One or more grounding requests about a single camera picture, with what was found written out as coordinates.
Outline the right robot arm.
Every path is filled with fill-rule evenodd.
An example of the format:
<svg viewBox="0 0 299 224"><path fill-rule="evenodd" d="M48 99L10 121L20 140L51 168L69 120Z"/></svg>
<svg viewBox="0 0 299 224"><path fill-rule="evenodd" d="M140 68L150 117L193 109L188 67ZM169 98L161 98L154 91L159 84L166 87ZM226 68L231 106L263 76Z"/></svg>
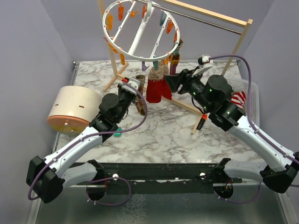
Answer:
<svg viewBox="0 0 299 224"><path fill-rule="evenodd" d="M263 182L277 193L285 193L298 174L299 155L248 121L249 112L231 102L233 89L224 76L212 75L206 84L201 82L201 78L202 75L188 69L165 77L172 92L189 93L214 125L243 141L264 160L263 163L250 163L222 159L214 172L215 179L219 182L230 178L251 179Z"/></svg>

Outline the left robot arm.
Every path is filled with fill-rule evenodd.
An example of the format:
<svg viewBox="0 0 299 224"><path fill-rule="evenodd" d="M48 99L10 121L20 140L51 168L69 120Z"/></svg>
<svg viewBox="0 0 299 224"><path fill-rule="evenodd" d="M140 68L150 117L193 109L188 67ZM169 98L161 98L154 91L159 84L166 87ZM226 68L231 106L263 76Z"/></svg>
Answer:
<svg viewBox="0 0 299 224"><path fill-rule="evenodd" d="M103 97L99 113L77 137L44 158L36 156L31 159L26 177L29 200L40 198L44 203L49 203L67 187L83 182L98 184L108 180L104 168L95 160L76 167L73 163L120 132L118 124L137 96L140 96L140 85L133 78L118 84L118 93L109 93Z"/></svg>

